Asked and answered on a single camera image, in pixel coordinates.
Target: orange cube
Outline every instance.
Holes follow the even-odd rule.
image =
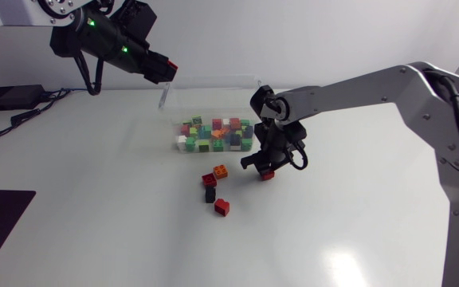
[[[222,164],[218,167],[214,167],[214,175],[216,179],[222,179],[228,177],[228,171],[226,167]]]
[[[212,138],[215,140],[220,140],[224,137],[224,132],[221,130],[216,130],[212,132]]]

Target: robotic arm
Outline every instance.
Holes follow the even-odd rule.
[[[241,160],[264,178],[284,166],[308,165],[299,120],[321,112],[371,104],[396,103],[405,124],[435,150],[442,188],[450,201],[442,285],[459,286],[459,76],[417,62],[384,69],[325,87],[303,87],[274,94],[261,87],[251,107],[261,118],[255,126],[261,150]],[[297,150],[303,164],[292,158]]]
[[[149,50],[146,37],[157,16],[150,6],[125,0],[111,16],[115,0],[0,0],[0,26],[52,26],[50,46],[73,57],[90,94],[101,89],[104,62],[152,83],[172,81],[178,67]],[[92,84],[83,51],[98,58]]]

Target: white wall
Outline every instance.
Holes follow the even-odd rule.
[[[459,0],[148,3],[159,16],[148,38],[151,49],[178,64],[179,76],[253,73],[288,88],[412,61],[450,71],[459,65]],[[0,85],[82,86],[73,60],[54,56],[49,37],[50,28],[1,27]],[[103,84],[154,87],[109,65]]]

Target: white cube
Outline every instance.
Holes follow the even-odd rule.
[[[186,136],[177,136],[176,137],[176,144],[178,145],[178,149],[180,151],[185,151],[186,150],[186,146],[185,146],[186,141],[187,141],[187,137]]]

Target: green cube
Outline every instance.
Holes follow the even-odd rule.
[[[189,129],[189,135],[190,135],[190,137],[193,137],[195,139],[198,138],[198,129],[194,128],[194,127],[190,128]]]
[[[214,151],[224,151],[222,140],[214,140]]]
[[[251,147],[253,147],[253,139],[242,139],[242,151],[250,151]]]
[[[210,141],[209,140],[199,140],[198,146],[199,146],[199,152],[208,152],[210,150]]]
[[[203,124],[201,116],[192,116],[192,124]]]
[[[187,151],[194,151],[194,149],[196,148],[196,140],[193,137],[188,137],[185,142],[185,148]]]

